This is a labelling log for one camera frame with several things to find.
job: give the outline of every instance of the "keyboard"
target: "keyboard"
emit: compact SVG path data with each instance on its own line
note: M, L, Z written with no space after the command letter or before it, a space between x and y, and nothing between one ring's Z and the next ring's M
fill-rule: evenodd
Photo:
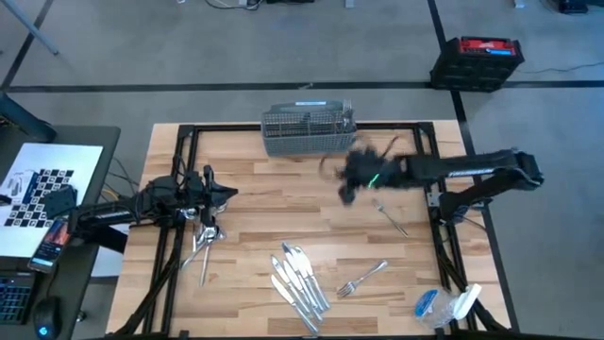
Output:
M35 272L0 271L0 325L26 322L35 283Z

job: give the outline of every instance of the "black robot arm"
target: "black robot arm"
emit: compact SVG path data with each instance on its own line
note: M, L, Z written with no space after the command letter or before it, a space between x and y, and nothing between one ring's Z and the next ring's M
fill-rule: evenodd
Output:
M338 173L344 181L339 195L344 204L352 204L361 187L407 189L440 179L479 175L491 176L462 192L435 197L432 204L440 207L440 219L456 222L479 202L488 202L510 189L534 190L544 182L535 158L514 149L445 159L430 155L394 155L386 159L367 147L353 150L346 157L346 166Z
M132 197L75 207L69 213L68 232L84 241L123 252L126 237L110 228L111 225L151 220L169 228L181 212L199 209L201 223L212 227L215 217L211 210L227 203L238 191L216 183L209 165L204 166L203 176L204 180L192 171L180 183L171 176L163 176L150 181Z

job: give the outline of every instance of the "desk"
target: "desk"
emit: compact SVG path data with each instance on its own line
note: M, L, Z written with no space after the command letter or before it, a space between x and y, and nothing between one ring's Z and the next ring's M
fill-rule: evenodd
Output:
M115 151L120 136L117 127L64 127L54 126L57 132L56 144L71 145L102 145L103 152L96 165L91 183L84 195L83 203L95 203L103 189L105 176L109 171L111 158ZM30 141L26 135L15 129L0 129L0 179L7 174L12 161L19 153L21 145ZM96 259L98 246L70 246L59 261L59 271L51 287L50 295L60 298L60 312L62 316L62 330L60 340L69 340L74 331L77 313L79 312L88 281L92 273L92 267ZM0 269L12 270L16 267L26 269L27 259L0 258ZM40 280L39 292L46 289L49 282L48 276ZM42 294L36 295L34 304L42 298ZM31 314L27 323L22 326L0 326L0 334L3 339L37 339L32 324Z
M458 123L435 121L433 125L441 156L463 155ZM142 182L170 174L177 129L176 124L155 125ZM400 135L391 153L414 152L410 133L383 129L360 130L359 134L377 150ZM332 303L324 314L322 335L433 334L412 316L421 294L440 286L423 190L364 191L352 207L345 208L337 195L340 183L319 178L318 163L317 157L267 158L258 131L201 132L195 169L210 164L216 181L238 188L239 194L218 215L227 238L212 246L206 285L198 286L202 256L179 274L172 336L180 330L189 330L191 337L308 334L271 286L274 270L269 256L283 257L282 241L304 248ZM343 164L342 159L327 161L326 169L337 163ZM470 178L457 178L448 180L447 188L459 191L470 183ZM409 238L376 211L373 197L383 202ZM482 222L476 213L468 217ZM188 226L183 259L191 252L191 232ZM457 232L468 280L483 286L480 300L500 323L509 326L484 230L462 223ZM130 232L108 332L124 324L147 292L158 234L152 227ZM353 296L336 297L339 286L379 259L390 263L384 272L364 283ZM159 329L160 316L156 313L154 330Z

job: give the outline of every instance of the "black desk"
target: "black desk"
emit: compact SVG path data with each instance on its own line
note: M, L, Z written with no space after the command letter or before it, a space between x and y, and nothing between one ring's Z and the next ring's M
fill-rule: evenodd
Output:
M105 182L109 171L111 158L115 152L120 129L117 127L66 127L54 126L57 131L55 144L68 145L101 145L103 152L94 169L88 191L84 195L84 203L95 203ZM13 160L17 157L21 145L32 142L23 133L14 129L0 129L0 179L7 175ZM88 281L96 259L98 246L70 246L65 249L59 261L59 271L50 290L50 295L60 298L60 312L62 316L62 330L59 339L69 340L74 332L77 313L79 312ZM0 269L27 268L27 259L0 258ZM40 280L38 292L46 289L50 279L43 276ZM35 303L42 297L37 294ZM37 339L32 325L31 314L23 326L0 326L2 339Z

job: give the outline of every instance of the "knife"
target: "knife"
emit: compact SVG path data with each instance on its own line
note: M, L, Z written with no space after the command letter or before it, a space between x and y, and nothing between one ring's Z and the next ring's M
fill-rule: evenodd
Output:
M271 262L273 263L273 268L279 274L279 276L281 277L283 282L285 282L285 284L287 284L288 287L290 287L290 292L292 292L295 302L299 303L300 307L302 307L302 309L304 310L304 313L306 313L307 315L310 315L310 307L304 302L302 297L300 297L300 295L298 294L298 291L295 289L294 284L292 283L292 280L290 280L290 278L287 277L285 270L283 269L283 267L281 266L281 263L279 263L279 260L275 257L275 255L271 255Z
M271 275L271 281L273 282L273 286L275 286L275 289L277 289L277 291L281 294L281 296L292 306L292 308L294 308L294 310L298 313L298 315L300 315L300 317L302 318L302 321L304 321L304 324L306 325L306 327L309 328L310 333L315 336L318 335L319 329L317 329L317 327L314 326L312 321L310 321L309 317L306 314L304 314L304 312L302 312L302 310L297 306L297 304L294 301L294 298L290 295L290 293L287 292L287 289L285 289L283 284L281 284L281 282L279 282L279 280L277 280L275 275Z
M319 286L317 278L314 277L314 272L312 271L312 265L310 264L309 257L306 256L306 253L304 252L304 250L302 250L301 247L295 246L294 249L298 259L298 265L300 267L303 267L304 270L309 274L310 288L314 288L314 290L316 291L318 295L318 300L323 304L324 310L327 311L331 309L331 305L329 304L329 301L327 301L325 293L323 293L323 290Z
M309 303L314 318L316 318L319 323L323 322L323 317L320 314L321 311L319 310L317 303L309 295L310 292L306 285L303 284L304 282L295 274L289 262L283 261L283 266L285 267L285 273L292 280L295 285L295 288L297 288L298 292L300 292L302 294L302 297L304 297Z
M291 249L290 246L288 246L288 244L286 244L285 242L283 242L281 244L281 247L283 248L283 251L285 252L285 257L287 258L287 261L284 262L284 265L286 265L287 263L289 263L291 265L290 268L292 269L294 276L296 276L298 278L298 280L300 281L300 284L302 285L302 288L304 289L304 292L306 293L307 298L309 299L309 302L310 302L310 305L312 306L312 308L318 310L318 312L323 312L321 306L319 305L319 302L317 302L316 296L314 295L314 293L312 292L312 290L306 284L306 282L304 281L304 278L302 277L300 268L297 265L297 260L295 258L294 250Z

